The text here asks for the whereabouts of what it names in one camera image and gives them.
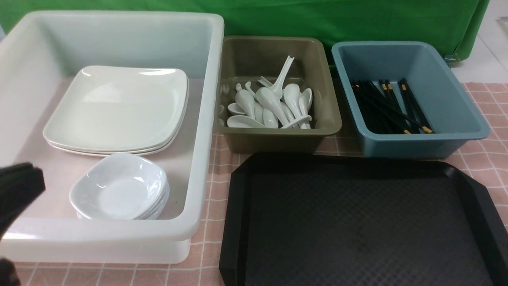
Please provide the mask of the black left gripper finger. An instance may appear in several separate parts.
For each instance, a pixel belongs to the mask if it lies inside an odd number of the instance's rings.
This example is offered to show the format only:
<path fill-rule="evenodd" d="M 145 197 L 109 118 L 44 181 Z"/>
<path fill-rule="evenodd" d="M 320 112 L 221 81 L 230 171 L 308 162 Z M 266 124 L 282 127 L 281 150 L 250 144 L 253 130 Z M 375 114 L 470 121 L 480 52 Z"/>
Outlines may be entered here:
<path fill-rule="evenodd" d="M 0 169 L 1 238 L 45 189 L 43 170 L 31 163 L 19 163 Z"/>

